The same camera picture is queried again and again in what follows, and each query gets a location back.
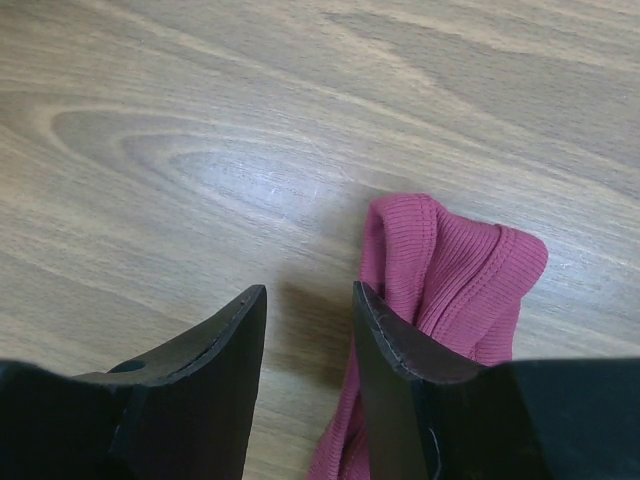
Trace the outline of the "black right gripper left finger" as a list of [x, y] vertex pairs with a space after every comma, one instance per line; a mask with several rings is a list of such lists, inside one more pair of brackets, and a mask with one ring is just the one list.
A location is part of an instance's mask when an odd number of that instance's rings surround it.
[[106, 372], [1, 364], [5, 479], [239, 479], [263, 358], [267, 292]]

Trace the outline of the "red tank top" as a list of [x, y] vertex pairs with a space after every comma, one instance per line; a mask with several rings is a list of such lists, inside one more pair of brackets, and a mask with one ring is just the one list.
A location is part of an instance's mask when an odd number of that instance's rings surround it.
[[[531, 234], [458, 216], [426, 194], [394, 194], [370, 203], [358, 280], [444, 347], [494, 366], [512, 359], [522, 299], [547, 259]], [[526, 434], [518, 438], [516, 430], [495, 447], [480, 441], [487, 447], [480, 459], [491, 469], [486, 479], [548, 475]], [[337, 408], [307, 478], [370, 479], [353, 336]]]

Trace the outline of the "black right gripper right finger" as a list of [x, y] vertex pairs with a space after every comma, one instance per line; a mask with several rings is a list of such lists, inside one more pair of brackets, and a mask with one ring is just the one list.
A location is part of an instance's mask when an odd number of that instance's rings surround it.
[[635, 358], [487, 367], [353, 287], [355, 351], [374, 479], [635, 479]]

